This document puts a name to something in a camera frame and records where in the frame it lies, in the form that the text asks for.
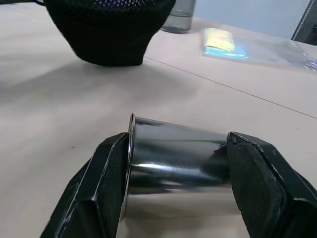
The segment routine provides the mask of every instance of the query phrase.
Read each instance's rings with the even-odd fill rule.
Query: wooden tabletop
[[[206,26],[244,31],[195,19],[189,34],[159,31],[143,65],[106,68],[78,59],[44,7],[0,6],[0,237],[39,237],[68,181],[131,113],[260,137],[317,187],[316,73],[203,57]],[[240,216],[207,221],[125,221],[118,236],[247,237]]]

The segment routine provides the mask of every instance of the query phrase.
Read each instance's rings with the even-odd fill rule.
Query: clear water bottle
[[[195,4],[196,0],[176,0],[162,30],[172,33],[188,32],[192,26]]]

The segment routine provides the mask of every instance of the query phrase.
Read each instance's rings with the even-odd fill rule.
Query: black foam pad
[[[227,142],[232,190],[250,237],[268,238],[285,206],[285,190],[252,144],[234,135]]]
[[[316,238],[317,192],[263,140],[231,132],[232,190],[251,238]]]
[[[140,65],[175,0],[46,0],[75,54],[102,66]]]

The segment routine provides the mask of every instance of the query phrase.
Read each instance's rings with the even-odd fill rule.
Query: stainless steel cup
[[[239,214],[226,135],[134,115],[129,133],[126,217]]]

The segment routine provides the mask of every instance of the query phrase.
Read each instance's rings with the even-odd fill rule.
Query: white wall
[[[309,0],[197,0],[194,15],[291,39]]]

